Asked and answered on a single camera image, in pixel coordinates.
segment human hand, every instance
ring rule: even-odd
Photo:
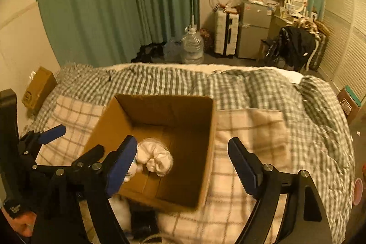
[[[33,233],[33,226],[35,223],[35,219],[37,215],[33,212],[25,212],[21,216],[13,219],[9,216],[9,214],[5,211],[4,208],[1,209],[6,220],[9,222],[10,226],[14,231],[19,233],[24,237],[31,237]]]

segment large plastic bottle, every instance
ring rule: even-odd
[[[204,41],[196,25],[186,28],[182,38],[182,62],[184,64],[201,64],[204,61]]]

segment small cardboard box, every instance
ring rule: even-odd
[[[351,124],[351,122],[356,118],[360,107],[358,104],[353,100],[351,95],[348,93],[346,88],[343,88],[338,96],[337,96],[339,103],[345,113],[345,117],[347,119],[347,123]]]
[[[105,156],[127,135],[139,143],[160,139],[174,159],[160,178],[144,166],[119,193],[165,212],[200,209],[206,200],[213,162],[215,104],[209,97],[115,95],[94,128],[84,152],[101,144]]]
[[[57,82],[53,73],[44,67],[40,67],[27,87],[22,103],[26,108],[37,113],[56,85]]]

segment mini fridge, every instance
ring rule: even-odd
[[[237,43],[239,58],[257,59],[261,39],[266,40],[271,23],[272,8],[245,2]]]

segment black clothing pile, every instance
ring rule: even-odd
[[[293,70],[299,72],[315,50],[315,37],[305,29],[286,26],[270,44],[265,62],[276,61],[283,57]]]

